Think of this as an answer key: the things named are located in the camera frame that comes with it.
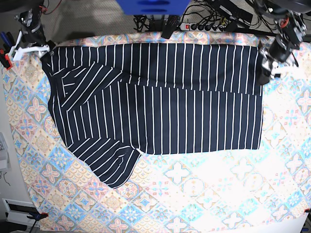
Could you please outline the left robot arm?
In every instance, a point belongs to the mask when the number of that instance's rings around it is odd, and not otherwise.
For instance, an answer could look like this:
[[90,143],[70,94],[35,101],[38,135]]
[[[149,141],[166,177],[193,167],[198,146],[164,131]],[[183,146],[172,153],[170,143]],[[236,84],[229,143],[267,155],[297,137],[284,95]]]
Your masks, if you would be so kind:
[[253,8],[259,16],[271,18],[278,30],[269,47],[259,45],[262,56],[259,85],[269,83],[284,72],[295,72],[299,68],[294,50],[300,49],[306,35],[303,12],[311,9],[307,0],[255,0]]

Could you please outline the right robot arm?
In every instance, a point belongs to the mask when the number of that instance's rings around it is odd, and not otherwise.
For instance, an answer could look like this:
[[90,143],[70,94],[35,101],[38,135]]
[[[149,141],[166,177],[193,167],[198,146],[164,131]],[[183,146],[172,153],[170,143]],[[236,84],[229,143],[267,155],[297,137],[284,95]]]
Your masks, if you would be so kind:
[[15,14],[15,20],[21,24],[22,41],[28,46],[48,46],[50,51],[55,47],[51,40],[47,41],[41,16],[46,12],[43,0],[23,0],[22,7]]

